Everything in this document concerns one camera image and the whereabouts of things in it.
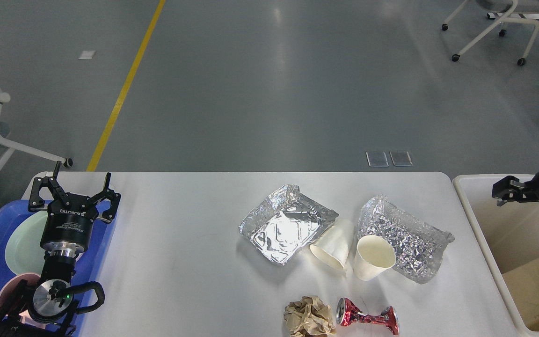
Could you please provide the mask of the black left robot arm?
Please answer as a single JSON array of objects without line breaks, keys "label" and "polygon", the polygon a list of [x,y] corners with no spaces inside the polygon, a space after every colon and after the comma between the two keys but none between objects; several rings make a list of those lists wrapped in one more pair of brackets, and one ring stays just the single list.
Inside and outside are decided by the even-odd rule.
[{"label": "black left robot arm", "polygon": [[105,302],[99,282],[73,282],[79,256],[88,251],[95,223],[113,222],[121,195],[111,188],[112,174],[94,196],[66,192],[58,183],[57,162],[51,176],[36,177],[27,210],[45,212],[39,239],[43,268],[30,285],[19,281],[0,305],[0,337],[70,337],[75,316],[97,310]]}]

